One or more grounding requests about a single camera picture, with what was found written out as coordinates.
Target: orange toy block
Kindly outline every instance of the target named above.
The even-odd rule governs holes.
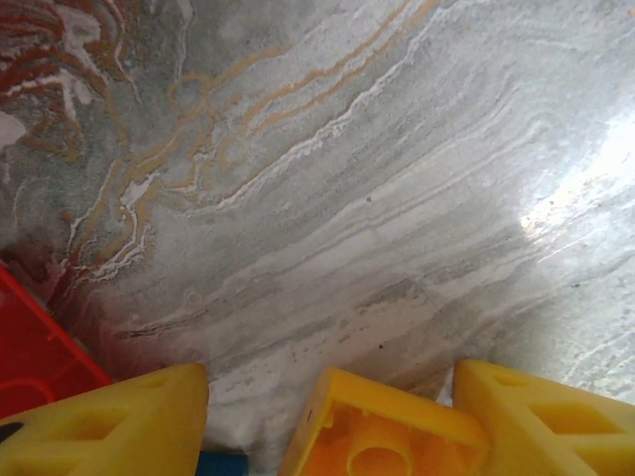
[[[0,420],[0,476],[191,476],[204,368],[171,367]]]
[[[488,449],[473,416],[328,368],[278,474],[475,476]]]
[[[454,370],[454,407],[492,441],[483,476],[633,476],[635,407],[486,362]]]

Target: red toy piece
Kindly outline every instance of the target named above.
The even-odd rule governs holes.
[[[110,383],[0,266],[0,419]]]

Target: marble surface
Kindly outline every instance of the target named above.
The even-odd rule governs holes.
[[[632,2],[0,22],[2,261],[113,375],[204,363],[208,444],[273,474],[327,364],[443,399],[479,357],[635,403]]]

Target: toy building block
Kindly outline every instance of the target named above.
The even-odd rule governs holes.
[[[278,474],[477,475],[488,449],[473,416],[328,368]]]
[[[0,476],[191,476],[201,365],[171,367],[0,420]]]
[[[195,476],[247,476],[248,461],[244,454],[202,451]]]
[[[454,407],[492,451],[483,476],[633,476],[635,407],[486,362],[454,370]]]
[[[0,419],[109,383],[0,266]]]

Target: blue plastic piece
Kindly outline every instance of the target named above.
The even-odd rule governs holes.
[[[249,465],[243,454],[201,451],[195,476],[247,476]]]

